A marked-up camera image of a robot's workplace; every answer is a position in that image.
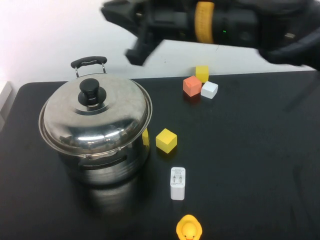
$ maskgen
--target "pot lid knob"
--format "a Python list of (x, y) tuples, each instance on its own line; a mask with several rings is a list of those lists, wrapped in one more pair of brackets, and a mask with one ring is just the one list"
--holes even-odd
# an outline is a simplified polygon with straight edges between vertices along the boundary
[(106, 91), (100, 87), (95, 78), (87, 78), (80, 83), (81, 92), (78, 101), (84, 106), (102, 104), (107, 97)]

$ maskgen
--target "white cube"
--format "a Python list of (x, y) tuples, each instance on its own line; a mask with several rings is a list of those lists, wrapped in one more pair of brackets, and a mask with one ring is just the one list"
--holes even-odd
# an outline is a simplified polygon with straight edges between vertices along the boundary
[(201, 89), (201, 96), (204, 96), (209, 99), (213, 99), (214, 96), (217, 94), (217, 92), (218, 92), (218, 85), (207, 81)]

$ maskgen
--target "pot handle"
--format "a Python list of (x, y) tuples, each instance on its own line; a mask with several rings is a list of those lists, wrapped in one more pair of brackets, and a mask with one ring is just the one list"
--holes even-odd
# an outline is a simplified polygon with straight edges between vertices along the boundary
[(107, 160), (106, 162), (105, 157), (102, 157), (101, 159), (91, 160), (84, 156), (83, 159), (80, 160), (78, 166), (81, 170), (99, 170), (117, 165), (126, 159), (127, 156), (125, 155), (115, 160)]
[(104, 56), (87, 56), (84, 58), (80, 58), (78, 60), (73, 61), (70, 65), (73, 69), (75, 69), (75, 74), (77, 78), (79, 77), (78, 69), (83, 66), (89, 66), (94, 64), (102, 65), (103, 72), (106, 73), (105, 63), (107, 63), (107, 58)]

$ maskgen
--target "wooden block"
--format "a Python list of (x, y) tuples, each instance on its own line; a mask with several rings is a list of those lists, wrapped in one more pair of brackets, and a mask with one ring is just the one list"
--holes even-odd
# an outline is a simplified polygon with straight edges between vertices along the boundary
[(149, 133), (147, 128), (142, 133), (142, 141), (143, 145), (149, 146)]
[(177, 144), (178, 136), (166, 128), (155, 138), (155, 145), (157, 148), (161, 149), (166, 154), (170, 153)]
[(201, 89), (201, 96), (204, 96), (209, 99), (213, 99), (214, 96), (217, 94), (217, 92), (218, 92), (218, 85), (213, 82), (207, 81)]
[(196, 66), (195, 76), (204, 84), (209, 80), (209, 67), (208, 66)]
[(191, 76), (183, 80), (183, 91), (190, 97), (201, 92), (201, 81), (195, 76)]

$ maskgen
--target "rubber duck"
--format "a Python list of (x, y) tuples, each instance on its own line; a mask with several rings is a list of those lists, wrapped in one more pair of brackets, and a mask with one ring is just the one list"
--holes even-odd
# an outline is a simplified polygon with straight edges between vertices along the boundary
[(180, 240), (199, 240), (202, 227), (192, 215), (185, 215), (176, 225), (176, 234)]

